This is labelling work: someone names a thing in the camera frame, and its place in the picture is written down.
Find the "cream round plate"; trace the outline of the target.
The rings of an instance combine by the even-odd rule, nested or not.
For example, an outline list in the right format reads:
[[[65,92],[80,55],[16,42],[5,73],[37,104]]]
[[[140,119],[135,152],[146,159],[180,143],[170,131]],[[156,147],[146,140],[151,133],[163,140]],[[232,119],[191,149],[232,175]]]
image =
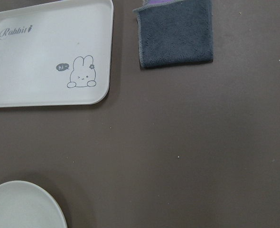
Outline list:
[[[56,200],[27,181],[0,184],[0,228],[66,228]]]

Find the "cream rectangular tray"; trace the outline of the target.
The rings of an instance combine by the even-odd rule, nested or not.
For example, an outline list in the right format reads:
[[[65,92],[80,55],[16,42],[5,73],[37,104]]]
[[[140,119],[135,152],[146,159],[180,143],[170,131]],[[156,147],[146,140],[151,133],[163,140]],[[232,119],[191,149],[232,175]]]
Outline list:
[[[92,105],[109,90],[113,2],[0,12],[0,107]]]

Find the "grey folded cloth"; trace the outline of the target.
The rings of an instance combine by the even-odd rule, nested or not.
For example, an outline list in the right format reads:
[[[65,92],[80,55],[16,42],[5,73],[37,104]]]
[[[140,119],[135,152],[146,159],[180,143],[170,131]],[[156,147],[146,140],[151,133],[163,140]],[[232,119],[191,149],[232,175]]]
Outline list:
[[[210,0],[147,0],[133,12],[141,67],[213,61]]]

